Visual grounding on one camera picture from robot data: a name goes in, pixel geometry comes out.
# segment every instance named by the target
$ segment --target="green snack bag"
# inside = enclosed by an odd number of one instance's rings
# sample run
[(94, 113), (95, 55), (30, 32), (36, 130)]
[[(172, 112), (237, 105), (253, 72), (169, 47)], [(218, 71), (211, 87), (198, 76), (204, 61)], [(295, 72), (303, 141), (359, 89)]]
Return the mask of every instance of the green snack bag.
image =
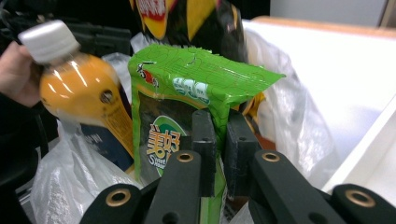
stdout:
[(231, 108), (282, 78), (208, 50), (150, 45), (129, 61), (134, 118), (134, 172), (147, 185), (163, 173), (179, 150), (180, 136), (191, 135), (191, 115), (208, 108), (218, 142), (215, 196), (203, 198), (201, 223), (219, 223), (225, 179), (220, 167)]

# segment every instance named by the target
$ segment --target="chip bag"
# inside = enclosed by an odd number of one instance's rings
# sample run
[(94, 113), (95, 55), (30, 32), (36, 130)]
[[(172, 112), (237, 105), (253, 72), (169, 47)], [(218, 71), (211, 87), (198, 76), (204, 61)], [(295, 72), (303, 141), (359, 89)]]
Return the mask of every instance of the chip bag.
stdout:
[(210, 49), (248, 61), (238, 8), (226, 0), (130, 0), (148, 42)]
[(159, 178), (180, 136), (191, 135), (191, 115), (207, 108), (218, 142), (215, 196), (203, 198), (202, 223), (219, 223), (225, 180), (220, 168), (229, 111), (282, 78), (211, 51), (150, 45), (129, 61), (132, 78), (135, 174), (144, 184)]

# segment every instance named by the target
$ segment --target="plastic bottle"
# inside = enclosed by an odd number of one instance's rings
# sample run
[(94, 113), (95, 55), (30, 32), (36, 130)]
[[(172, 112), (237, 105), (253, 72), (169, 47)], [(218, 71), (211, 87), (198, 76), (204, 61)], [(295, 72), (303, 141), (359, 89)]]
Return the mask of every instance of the plastic bottle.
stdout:
[(113, 67), (79, 51), (62, 21), (48, 21), (19, 34), (36, 63), (45, 66), (41, 101), (60, 121), (77, 123), (86, 140), (129, 173), (134, 164), (131, 106)]

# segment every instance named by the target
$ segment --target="hand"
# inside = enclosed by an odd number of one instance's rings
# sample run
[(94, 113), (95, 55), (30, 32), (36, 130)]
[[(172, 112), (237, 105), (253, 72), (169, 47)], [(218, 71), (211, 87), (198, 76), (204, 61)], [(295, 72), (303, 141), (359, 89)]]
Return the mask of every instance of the hand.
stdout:
[(38, 66), (25, 46), (8, 45), (0, 58), (0, 92), (28, 107), (40, 100)]

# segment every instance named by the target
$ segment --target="white bottle cap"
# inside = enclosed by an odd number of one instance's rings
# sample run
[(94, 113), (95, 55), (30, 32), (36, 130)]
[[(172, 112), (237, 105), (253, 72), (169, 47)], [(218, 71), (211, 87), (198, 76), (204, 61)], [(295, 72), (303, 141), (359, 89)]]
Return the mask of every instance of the white bottle cap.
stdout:
[(49, 63), (79, 48), (63, 21), (48, 21), (21, 32), (18, 38), (37, 63)]

